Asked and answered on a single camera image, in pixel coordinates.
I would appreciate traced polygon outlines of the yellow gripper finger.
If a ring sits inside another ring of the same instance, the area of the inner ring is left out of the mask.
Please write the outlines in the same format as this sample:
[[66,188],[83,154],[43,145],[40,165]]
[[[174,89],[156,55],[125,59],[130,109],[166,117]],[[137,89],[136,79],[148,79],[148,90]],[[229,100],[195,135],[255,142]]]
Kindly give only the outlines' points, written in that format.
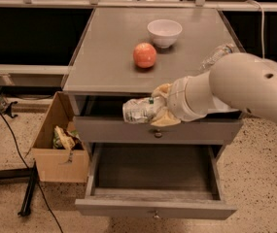
[[180,122],[181,121],[178,118],[176,118],[166,107],[163,107],[151,120],[151,125],[156,127],[166,127],[177,125]]
[[171,88],[171,83],[161,84],[152,92],[152,96],[163,97],[164,99],[166,99],[169,95],[170,88]]

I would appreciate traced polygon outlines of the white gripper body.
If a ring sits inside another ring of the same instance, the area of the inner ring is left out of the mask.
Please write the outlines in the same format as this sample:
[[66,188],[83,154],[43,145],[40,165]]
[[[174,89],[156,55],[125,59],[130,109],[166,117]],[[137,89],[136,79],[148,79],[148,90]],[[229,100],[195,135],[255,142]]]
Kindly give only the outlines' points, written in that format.
[[204,115],[194,112],[188,105],[186,95],[187,84],[190,77],[184,77],[176,80],[169,89],[167,97],[168,110],[180,121],[194,121],[204,118]]

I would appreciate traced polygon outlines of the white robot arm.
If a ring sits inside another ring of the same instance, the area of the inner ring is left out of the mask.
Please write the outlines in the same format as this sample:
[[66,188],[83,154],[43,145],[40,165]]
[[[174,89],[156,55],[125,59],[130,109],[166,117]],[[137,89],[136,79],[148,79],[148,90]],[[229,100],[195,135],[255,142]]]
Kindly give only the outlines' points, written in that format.
[[158,86],[153,96],[163,101],[151,120],[154,126],[233,111],[277,123],[277,62],[248,53],[230,53],[198,76]]

